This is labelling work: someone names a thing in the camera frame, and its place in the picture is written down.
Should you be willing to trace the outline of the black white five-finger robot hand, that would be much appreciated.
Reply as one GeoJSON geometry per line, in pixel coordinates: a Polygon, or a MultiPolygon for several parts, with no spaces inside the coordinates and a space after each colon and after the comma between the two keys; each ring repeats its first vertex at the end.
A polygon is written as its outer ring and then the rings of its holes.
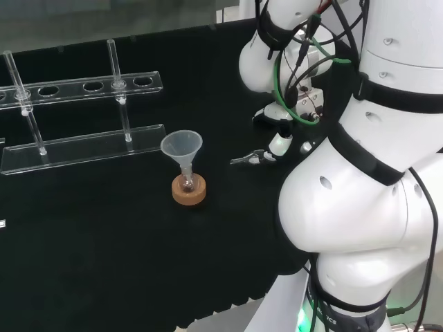
{"type": "Polygon", "coordinates": [[[309,153],[325,137],[319,122],[314,126],[305,126],[277,102],[272,102],[257,111],[252,117],[252,123],[254,127],[260,129],[275,129],[275,133],[264,148],[255,149],[245,157],[246,163],[250,165],[272,164],[284,159],[290,150],[295,133],[300,133],[307,139],[307,142],[300,145],[302,154],[309,153]]]}

